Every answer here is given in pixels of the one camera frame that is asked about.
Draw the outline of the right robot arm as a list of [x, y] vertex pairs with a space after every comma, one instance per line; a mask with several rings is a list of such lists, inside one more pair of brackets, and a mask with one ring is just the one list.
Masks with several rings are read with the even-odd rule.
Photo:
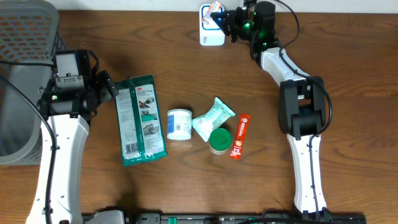
[[251, 58], [278, 84], [279, 128], [287, 136], [294, 162], [294, 205], [301, 215], [319, 219], [326, 209], [320, 141], [331, 121], [331, 100], [322, 78], [303, 72], [288, 57], [275, 34], [275, 4], [245, 1], [243, 7], [212, 12], [210, 17], [233, 42], [248, 41]]

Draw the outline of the green lid small jar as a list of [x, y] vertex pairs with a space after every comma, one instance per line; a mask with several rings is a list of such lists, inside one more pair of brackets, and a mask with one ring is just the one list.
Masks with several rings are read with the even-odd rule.
[[210, 151], [216, 155], [224, 154], [232, 143], [230, 132], [224, 128], [218, 128], [211, 132], [209, 138]]

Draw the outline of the orange white small packet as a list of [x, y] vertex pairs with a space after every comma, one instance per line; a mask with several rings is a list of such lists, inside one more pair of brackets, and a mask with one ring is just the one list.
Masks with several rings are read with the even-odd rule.
[[219, 1], [213, 1], [210, 4], [204, 4], [201, 9], [201, 23], [204, 28], [210, 28], [214, 24], [211, 14], [214, 12], [223, 12], [224, 7]]

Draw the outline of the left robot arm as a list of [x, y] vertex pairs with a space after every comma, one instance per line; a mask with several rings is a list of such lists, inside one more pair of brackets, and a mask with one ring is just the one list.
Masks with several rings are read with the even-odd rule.
[[49, 80], [38, 101], [42, 157], [27, 223], [124, 223], [119, 210], [85, 218], [80, 204], [81, 163], [92, 113], [118, 93], [106, 71]]

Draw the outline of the teal wet wipes pack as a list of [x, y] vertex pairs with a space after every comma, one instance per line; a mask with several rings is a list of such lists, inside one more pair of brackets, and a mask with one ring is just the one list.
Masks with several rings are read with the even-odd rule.
[[213, 106], [207, 113], [192, 120], [192, 127], [200, 135], [202, 140], [207, 142], [211, 133], [230, 117], [235, 116], [235, 114], [227, 104], [216, 97]]

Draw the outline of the red Nescafe stick sachet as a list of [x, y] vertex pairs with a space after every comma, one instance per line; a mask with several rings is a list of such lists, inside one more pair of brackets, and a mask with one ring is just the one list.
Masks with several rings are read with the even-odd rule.
[[250, 120], [251, 120], [250, 114], [241, 114], [239, 117], [239, 123], [238, 123], [237, 131], [236, 131], [236, 135], [234, 138], [234, 142], [233, 142], [233, 148], [229, 155], [232, 159], [240, 160], [240, 158], [241, 158], [244, 140], [246, 137], [246, 133], [248, 130], [248, 124], [249, 124]]

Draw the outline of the white plastic bottle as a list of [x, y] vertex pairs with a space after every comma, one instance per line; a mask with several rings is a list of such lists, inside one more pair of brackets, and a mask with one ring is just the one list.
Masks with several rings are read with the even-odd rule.
[[192, 112], [173, 109], [167, 112], [167, 139], [185, 141], [192, 138]]

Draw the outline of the green white instruction package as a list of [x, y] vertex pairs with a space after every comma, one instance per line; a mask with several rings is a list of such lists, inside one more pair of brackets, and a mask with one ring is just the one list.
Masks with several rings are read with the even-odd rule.
[[123, 166], [156, 161], [167, 155], [153, 75], [116, 82], [115, 106]]

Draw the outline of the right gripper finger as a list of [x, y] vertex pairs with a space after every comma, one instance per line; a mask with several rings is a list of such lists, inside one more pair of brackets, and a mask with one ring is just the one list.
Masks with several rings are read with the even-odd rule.
[[223, 12], [212, 12], [210, 14], [211, 18], [215, 20], [233, 20], [236, 17], [236, 11], [234, 10], [228, 10], [228, 11], [223, 11]]
[[214, 21], [225, 35], [230, 36], [233, 33], [233, 19], [231, 17], [217, 17], [214, 18]]

